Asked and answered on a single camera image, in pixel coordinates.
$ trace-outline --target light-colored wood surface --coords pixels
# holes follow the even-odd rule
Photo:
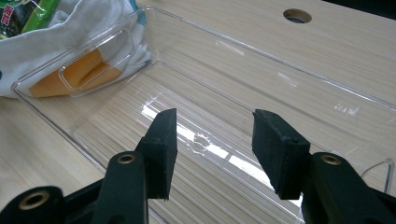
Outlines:
[[[141,0],[138,4],[163,8],[396,104],[395,21],[317,0]],[[303,9],[313,19],[307,24],[287,21],[282,14],[288,8]],[[25,189],[50,184],[67,194],[102,176],[27,106],[1,98],[0,115],[0,207]],[[191,173],[190,166],[179,164],[183,165]]]
[[[25,190],[56,186],[64,195],[103,173],[18,100],[0,98],[0,207]]]

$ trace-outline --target green packaging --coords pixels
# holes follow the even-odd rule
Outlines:
[[[0,0],[0,39],[49,25],[58,0]]]

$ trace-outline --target round hole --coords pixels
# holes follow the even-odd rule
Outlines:
[[[133,162],[134,158],[134,155],[123,155],[119,157],[118,162],[121,164],[127,164]]]
[[[295,23],[308,23],[312,21],[312,16],[306,11],[302,11],[297,8],[291,8],[283,12],[283,16]]]
[[[341,161],[338,160],[338,158],[330,155],[323,155],[320,157],[324,162],[327,162],[331,165],[339,165],[341,164]]]
[[[46,190],[41,190],[39,192],[34,192],[26,196],[20,202],[20,209],[21,210],[30,210],[34,209],[44,202],[50,197],[50,194]]]

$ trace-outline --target orange object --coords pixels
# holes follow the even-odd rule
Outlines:
[[[29,91],[34,97],[71,95],[96,88],[120,74],[121,71],[104,62],[99,49],[95,49],[64,69],[64,79],[69,87],[62,81],[59,70],[56,70],[39,80]]]

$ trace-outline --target clear plastic container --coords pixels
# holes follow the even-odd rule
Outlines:
[[[78,97],[24,94],[23,84],[50,66],[68,65],[111,42],[111,36],[129,34],[143,13],[151,60],[137,73],[88,94],[74,87]],[[80,51],[79,58],[70,56]],[[137,11],[13,88],[103,170],[117,152],[134,150],[159,111],[176,108],[178,155],[170,200],[149,202],[159,222],[303,222],[299,202],[278,199],[251,151],[256,108],[279,114],[311,142],[311,153],[341,155],[369,186],[381,191],[387,186],[396,194],[395,105],[158,8]]]

